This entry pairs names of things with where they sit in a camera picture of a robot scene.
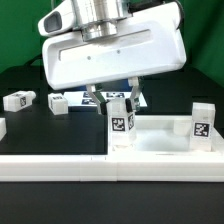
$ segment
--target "white plastic block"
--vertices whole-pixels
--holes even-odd
[[[51,93],[48,95],[48,106],[54,115],[68,113],[68,101],[61,93]]]
[[[30,105],[36,94],[33,91],[18,91],[11,95],[3,97],[3,104],[5,111],[17,112]]]
[[[113,149],[129,147],[136,139],[135,114],[128,113],[124,98],[107,103],[108,141]]]
[[[5,118],[0,118],[0,141],[6,134]]]
[[[214,104],[193,103],[190,135],[191,150],[211,151],[214,120]]]

